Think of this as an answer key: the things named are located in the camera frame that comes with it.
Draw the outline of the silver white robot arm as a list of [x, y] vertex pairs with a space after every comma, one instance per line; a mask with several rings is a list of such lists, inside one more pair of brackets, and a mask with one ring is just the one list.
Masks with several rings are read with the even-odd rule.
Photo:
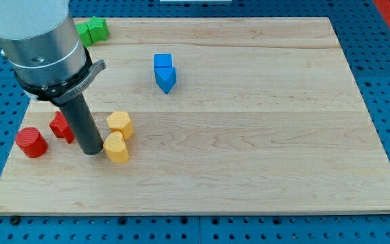
[[67, 0], [0, 0], [0, 47], [35, 87], [66, 82], [87, 59]]

